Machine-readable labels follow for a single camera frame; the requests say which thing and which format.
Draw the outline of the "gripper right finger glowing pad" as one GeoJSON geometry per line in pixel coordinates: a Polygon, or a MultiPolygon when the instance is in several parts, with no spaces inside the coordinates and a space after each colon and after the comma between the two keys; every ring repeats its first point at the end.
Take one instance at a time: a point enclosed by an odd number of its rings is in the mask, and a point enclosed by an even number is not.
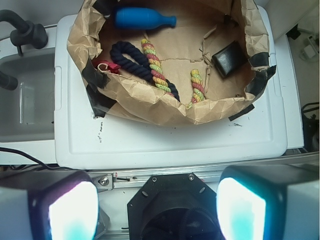
{"type": "Polygon", "coordinates": [[[216,210],[227,240],[318,240],[320,168],[228,166],[220,176],[216,210]]]}

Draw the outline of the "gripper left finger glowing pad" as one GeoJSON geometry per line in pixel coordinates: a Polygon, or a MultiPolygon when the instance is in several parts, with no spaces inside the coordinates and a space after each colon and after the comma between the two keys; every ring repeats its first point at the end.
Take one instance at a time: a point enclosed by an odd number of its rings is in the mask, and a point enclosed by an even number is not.
{"type": "Polygon", "coordinates": [[[85,171],[0,174],[2,240],[92,240],[98,215],[98,191],[85,171]]]}

